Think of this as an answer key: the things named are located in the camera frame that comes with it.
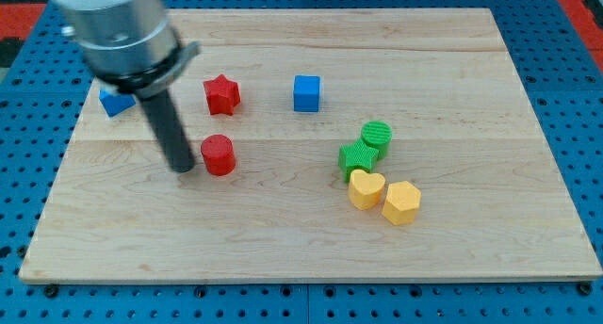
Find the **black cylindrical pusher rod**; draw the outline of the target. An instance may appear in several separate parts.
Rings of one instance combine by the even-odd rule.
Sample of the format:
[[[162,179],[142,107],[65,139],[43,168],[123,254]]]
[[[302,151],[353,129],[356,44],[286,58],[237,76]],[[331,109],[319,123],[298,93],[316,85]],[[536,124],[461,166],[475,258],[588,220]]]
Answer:
[[[165,89],[138,99],[170,169],[179,173],[192,170],[195,158],[169,92]]]

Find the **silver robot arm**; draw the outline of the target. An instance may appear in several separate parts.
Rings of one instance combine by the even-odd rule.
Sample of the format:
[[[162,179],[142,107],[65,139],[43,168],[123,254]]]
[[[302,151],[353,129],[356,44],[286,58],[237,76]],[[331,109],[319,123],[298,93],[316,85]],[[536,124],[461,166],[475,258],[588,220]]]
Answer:
[[[175,172],[195,165],[169,86],[200,54],[181,42],[162,0],[51,0],[92,73],[110,88],[134,95],[164,157]]]

